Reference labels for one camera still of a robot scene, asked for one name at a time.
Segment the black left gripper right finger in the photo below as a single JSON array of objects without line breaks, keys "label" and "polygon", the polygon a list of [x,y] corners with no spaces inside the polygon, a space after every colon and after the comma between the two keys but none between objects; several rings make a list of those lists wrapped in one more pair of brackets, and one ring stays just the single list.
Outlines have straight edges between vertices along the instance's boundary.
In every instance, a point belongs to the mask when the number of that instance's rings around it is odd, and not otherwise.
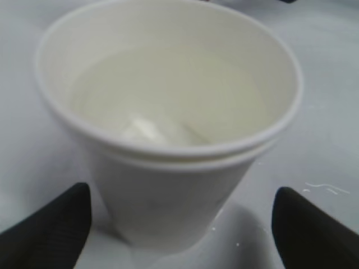
[{"label": "black left gripper right finger", "polygon": [[292,188],[277,190],[271,230],[285,268],[358,268],[358,234]]}]

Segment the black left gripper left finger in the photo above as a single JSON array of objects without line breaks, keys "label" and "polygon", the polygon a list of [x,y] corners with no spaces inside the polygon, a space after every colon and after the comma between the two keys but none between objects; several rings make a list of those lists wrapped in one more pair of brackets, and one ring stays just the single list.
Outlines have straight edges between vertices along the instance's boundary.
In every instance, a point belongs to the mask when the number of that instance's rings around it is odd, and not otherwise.
[{"label": "black left gripper left finger", "polygon": [[1,268],[74,268],[91,225],[89,185],[76,183],[1,232]]}]

